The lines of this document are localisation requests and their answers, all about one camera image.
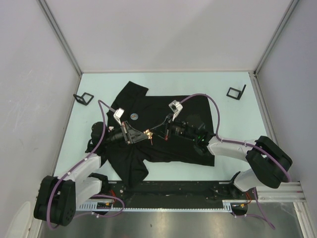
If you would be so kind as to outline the black t-shirt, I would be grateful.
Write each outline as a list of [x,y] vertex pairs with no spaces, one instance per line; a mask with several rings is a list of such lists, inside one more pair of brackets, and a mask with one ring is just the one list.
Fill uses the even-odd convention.
[[[151,129],[163,122],[165,117],[172,112],[168,106],[169,103],[174,100],[181,102],[185,99],[185,96],[148,96],[147,92],[148,88],[128,82],[111,105],[113,109],[124,109],[121,120],[128,121],[139,131]],[[138,115],[137,120],[130,118],[132,113]],[[176,120],[187,121],[195,126],[204,124],[205,128],[213,133],[210,104],[205,96],[194,96],[184,102],[183,109]],[[153,145],[148,139],[132,145],[118,142],[114,148],[106,147],[102,153],[102,159],[105,162],[109,161],[124,185],[129,188],[138,185],[149,174],[144,161],[214,166],[213,155],[199,154],[192,140],[175,135],[167,141],[153,135]]]

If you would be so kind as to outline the gold brooch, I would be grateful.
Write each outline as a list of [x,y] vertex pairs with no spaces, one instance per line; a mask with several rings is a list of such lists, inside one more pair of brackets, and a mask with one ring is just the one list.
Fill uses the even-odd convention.
[[148,139],[150,140],[151,145],[153,145],[153,133],[152,133],[149,129],[147,129],[147,130],[144,131],[144,134],[145,134],[145,135],[148,137]]

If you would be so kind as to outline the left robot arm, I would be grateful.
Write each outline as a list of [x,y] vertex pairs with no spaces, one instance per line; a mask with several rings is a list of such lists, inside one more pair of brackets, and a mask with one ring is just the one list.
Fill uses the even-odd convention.
[[104,198],[109,194],[107,177],[96,173],[105,163],[102,153],[106,147],[114,148],[118,142],[131,145],[151,138],[149,129],[139,131],[127,121],[118,128],[107,128],[102,121],[93,124],[83,159],[60,175],[46,176],[41,181],[34,218],[58,226],[69,225],[77,207],[94,195]]

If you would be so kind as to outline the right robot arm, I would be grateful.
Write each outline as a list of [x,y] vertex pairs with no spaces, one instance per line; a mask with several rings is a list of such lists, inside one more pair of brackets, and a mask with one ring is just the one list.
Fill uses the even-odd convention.
[[207,130],[204,124],[191,125],[174,119],[172,114],[150,132],[164,140],[173,135],[192,140],[201,155],[226,156],[247,162],[250,169],[234,175],[228,187],[234,199],[240,199],[246,191],[257,186],[276,189],[281,183],[291,181],[288,173],[293,164],[291,158],[267,136],[248,141],[224,139]]

